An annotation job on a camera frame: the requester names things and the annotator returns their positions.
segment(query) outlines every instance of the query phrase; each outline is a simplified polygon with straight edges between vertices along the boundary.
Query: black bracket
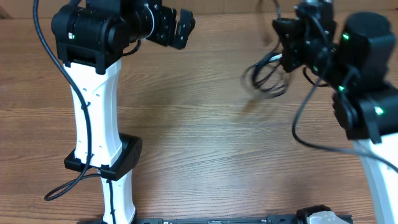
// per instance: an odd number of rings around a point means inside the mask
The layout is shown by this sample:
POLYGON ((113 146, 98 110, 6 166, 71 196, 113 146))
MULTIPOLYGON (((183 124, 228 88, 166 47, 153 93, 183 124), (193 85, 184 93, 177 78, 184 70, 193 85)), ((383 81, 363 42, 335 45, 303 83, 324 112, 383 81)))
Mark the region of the black bracket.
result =
MULTIPOLYGON (((142 151, 142 139, 128 134, 119 133, 122 142, 122 153, 113 166, 101 166, 97 169, 101 172, 101 177, 117 181, 130 170, 135 168, 138 163, 139 156, 142 151)), ((80 159, 75 158, 75 150, 73 150, 64 160, 65 168, 82 172, 85 164, 80 159)))

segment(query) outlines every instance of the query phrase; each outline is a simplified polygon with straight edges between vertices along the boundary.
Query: green light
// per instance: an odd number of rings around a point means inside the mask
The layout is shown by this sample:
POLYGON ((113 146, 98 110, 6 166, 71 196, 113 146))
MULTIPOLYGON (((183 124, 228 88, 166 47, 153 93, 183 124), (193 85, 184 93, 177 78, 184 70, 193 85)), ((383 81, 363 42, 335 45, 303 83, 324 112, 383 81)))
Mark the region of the green light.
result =
POLYGON ((344 34, 343 34, 343 38, 344 38, 345 40, 349 40, 349 35, 348 35, 347 33, 344 33, 344 34))
POLYGON ((379 106, 375 106, 374 110, 375 110, 376 114, 379 115, 379 116, 384 114, 384 110, 381 109, 379 106))

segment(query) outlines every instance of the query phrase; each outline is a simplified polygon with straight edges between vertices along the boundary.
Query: wall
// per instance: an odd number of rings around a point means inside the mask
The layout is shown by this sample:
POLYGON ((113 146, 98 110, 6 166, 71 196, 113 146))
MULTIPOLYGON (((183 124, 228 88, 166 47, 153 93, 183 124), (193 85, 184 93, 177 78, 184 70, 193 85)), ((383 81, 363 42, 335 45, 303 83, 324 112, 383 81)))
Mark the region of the wall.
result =
MULTIPOLYGON (((52 17, 68 0, 41 0, 39 15, 52 17)), ((293 11, 300 0, 279 0, 282 10, 293 11)), ((245 13, 254 12, 258 0, 163 0, 165 6, 180 9, 184 7, 195 14, 245 13)), ((33 0, 0 0, 0 15, 8 18, 26 19, 32 17, 33 0)), ((379 11, 398 7, 396 0, 335 0, 337 11, 379 11)), ((274 12, 271 0, 264 0, 264 12, 274 12)))

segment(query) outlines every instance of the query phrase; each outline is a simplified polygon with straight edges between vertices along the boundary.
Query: wooden table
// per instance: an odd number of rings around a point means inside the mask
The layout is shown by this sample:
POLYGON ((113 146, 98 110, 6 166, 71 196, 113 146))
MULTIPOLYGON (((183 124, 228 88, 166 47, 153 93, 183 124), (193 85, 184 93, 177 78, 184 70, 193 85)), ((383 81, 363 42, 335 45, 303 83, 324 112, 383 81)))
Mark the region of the wooden table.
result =
MULTIPOLYGON (((398 33, 396 11, 380 13, 398 33)), ((348 14, 337 15, 340 29, 348 14)), ((185 50, 145 42, 123 59, 119 130, 144 139, 133 177, 138 217, 261 217, 325 204, 357 223, 374 223, 358 158, 314 151, 291 136, 294 114, 311 88, 301 72, 291 74, 287 94, 273 100, 253 100, 240 87, 243 70, 270 49, 262 45, 254 15, 197 21, 185 50)), ((50 20, 41 23, 55 50, 50 20)), ((43 201, 77 176, 63 166, 75 146, 70 89, 31 20, 1 20, 0 29, 0 222, 100 217, 98 179, 43 201)), ((398 85, 396 62, 394 54, 389 79, 398 85)), ((316 92, 298 133, 311 142, 351 147, 333 116, 331 95, 330 89, 316 92)))

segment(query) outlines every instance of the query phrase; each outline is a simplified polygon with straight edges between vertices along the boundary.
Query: wooden surface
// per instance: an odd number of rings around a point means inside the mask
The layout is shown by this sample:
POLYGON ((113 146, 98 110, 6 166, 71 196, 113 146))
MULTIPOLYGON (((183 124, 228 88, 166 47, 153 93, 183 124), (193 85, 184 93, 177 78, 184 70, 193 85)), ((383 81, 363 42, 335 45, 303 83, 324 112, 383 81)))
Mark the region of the wooden surface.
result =
MULTIPOLYGON (((396 11, 381 14, 397 34, 396 11)), ((347 15, 337 15, 340 28, 347 15)), ((55 50, 50 20, 41 23, 55 50)), ((100 217, 98 179, 43 201, 77 176, 63 167, 75 146, 70 89, 31 20, 1 20, 0 29, 0 223, 100 217)), ((144 42, 123 59, 119 130, 144 139, 133 177, 138 217, 261 217, 325 204, 354 215, 356 223, 374 223, 358 158, 314 151, 291 136, 294 114, 311 88, 302 74, 294 72, 290 90, 273 100, 253 100, 240 87, 243 70, 270 49, 258 33, 252 14, 200 16, 185 50, 144 42)), ((396 62, 394 54, 389 78, 398 85, 396 62)), ((331 95, 317 91, 298 133, 351 147, 333 116, 331 95)))
MULTIPOLYGON (((199 14, 221 14, 221 13, 245 13, 255 12, 259 0, 163 0, 163 5, 180 10, 185 8, 199 14)), ((263 0, 262 10, 264 12, 275 12, 274 3, 271 0, 263 0)), ((279 0, 283 12, 293 12, 293 6, 301 0, 279 0)), ((51 18, 68 0, 40 0, 39 16, 51 18)), ((0 0, 2 6, 11 18, 32 18, 33 0, 0 0)), ((335 0, 337 11, 375 11, 393 10, 398 7, 396 0, 335 0)))

